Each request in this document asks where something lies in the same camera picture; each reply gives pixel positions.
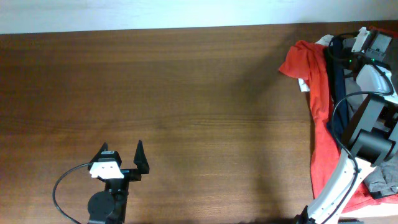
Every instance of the wood grain surface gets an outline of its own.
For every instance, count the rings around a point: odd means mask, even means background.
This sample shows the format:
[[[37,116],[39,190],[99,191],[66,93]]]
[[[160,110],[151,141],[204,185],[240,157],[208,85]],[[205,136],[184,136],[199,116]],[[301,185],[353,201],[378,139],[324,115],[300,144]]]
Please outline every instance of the wood grain surface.
[[[292,218],[313,199],[313,123],[277,69],[300,39],[369,25],[398,22],[0,35],[0,222],[68,223],[55,181],[105,141],[134,167],[139,139],[151,170],[126,223]],[[86,223],[103,188],[82,169],[57,199]]]

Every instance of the black cable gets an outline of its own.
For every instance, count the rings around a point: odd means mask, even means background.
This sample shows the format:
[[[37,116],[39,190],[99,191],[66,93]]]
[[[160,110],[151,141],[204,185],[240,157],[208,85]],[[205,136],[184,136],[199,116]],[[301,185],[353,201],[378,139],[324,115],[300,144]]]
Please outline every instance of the black cable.
[[[341,205],[343,204],[343,202],[346,200],[346,198],[348,197],[349,193],[352,191],[354,184],[356,182],[356,179],[358,178],[358,174],[360,172],[359,167],[358,167],[358,163],[356,162],[355,158],[353,157],[353,155],[351,154],[351,152],[345,147],[345,145],[339,140],[339,138],[336,135],[335,132],[335,125],[334,125],[334,120],[335,120],[335,114],[337,111],[337,107],[338,105],[343,102],[344,100],[346,100],[347,98],[351,97],[351,96],[356,96],[356,95],[363,95],[363,94],[368,94],[368,95],[379,95],[379,96],[389,96],[394,94],[394,87],[392,86],[391,82],[389,81],[389,79],[387,78],[386,74],[384,72],[382,72],[380,70],[380,68],[378,68],[372,60],[370,60],[369,58],[367,58],[366,56],[364,56],[363,54],[360,53],[355,53],[356,55],[362,56],[364,60],[366,60],[368,63],[370,63],[376,70],[377,72],[380,73],[380,75],[386,80],[388,86],[389,86],[389,92],[387,93],[383,93],[383,92],[375,92],[375,91],[359,91],[359,92],[355,92],[355,93],[350,93],[347,94],[346,96],[344,96],[341,100],[339,100],[337,102],[337,104],[335,105],[335,108],[333,109],[333,113],[331,115],[331,133],[333,135],[333,138],[335,139],[337,145],[344,150],[348,157],[354,162],[354,179],[347,191],[347,193],[343,196],[343,198],[341,199],[340,203],[336,206],[336,208],[334,209],[334,211],[328,216],[328,218],[326,218],[322,224],[325,224],[331,217],[333,217],[333,215],[337,212],[337,210],[341,207]]]
[[[341,36],[344,36],[344,35],[356,36],[356,35],[358,35],[358,34],[359,34],[359,32],[357,31],[357,32],[350,32],[350,33],[339,34],[339,35],[336,35],[336,36],[332,37],[331,40],[330,40],[330,42],[329,42],[329,44],[328,44],[328,55],[330,56],[330,58],[333,59],[333,60],[335,60],[335,61],[337,61],[337,62],[346,62],[346,61],[349,61],[350,58],[338,58],[338,57],[335,57],[335,56],[330,52],[330,47],[331,47],[331,44],[333,43],[333,41],[334,41],[335,39],[341,37]]]
[[[57,200],[55,199],[55,191],[57,190],[57,186],[58,186],[58,184],[61,182],[61,180],[62,180],[64,177],[66,177],[68,174],[70,174],[71,172],[73,172],[73,171],[75,171],[75,170],[77,170],[77,169],[80,169],[80,168],[86,167],[86,166],[90,166],[90,165],[92,165],[92,163],[89,162],[89,163],[82,164],[82,165],[76,166],[76,167],[74,167],[74,168],[68,170],[66,173],[62,174],[62,176],[56,181],[56,183],[55,183],[55,185],[54,185],[54,188],[53,188],[53,190],[52,190],[52,201],[54,202],[55,208],[57,208],[58,211],[60,211],[60,213],[61,213],[64,217],[66,217],[67,219],[69,219],[70,221],[72,221],[72,222],[74,222],[74,223],[76,223],[76,224],[81,224],[81,223],[78,222],[77,220],[75,220],[74,218],[70,217],[69,215],[67,215],[67,214],[59,207],[59,205],[58,205],[58,203],[57,203]]]

